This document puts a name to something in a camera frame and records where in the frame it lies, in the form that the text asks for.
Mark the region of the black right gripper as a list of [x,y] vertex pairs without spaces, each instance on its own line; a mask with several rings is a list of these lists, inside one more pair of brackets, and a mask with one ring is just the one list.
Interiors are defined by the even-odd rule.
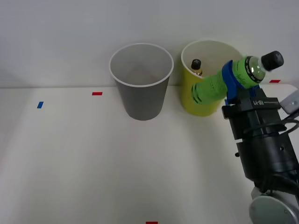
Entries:
[[235,140],[268,136],[286,130],[278,113],[281,106],[277,98],[267,97],[259,85],[244,90],[234,76],[233,60],[222,67],[221,73],[227,87],[222,114],[224,119],[229,120]]

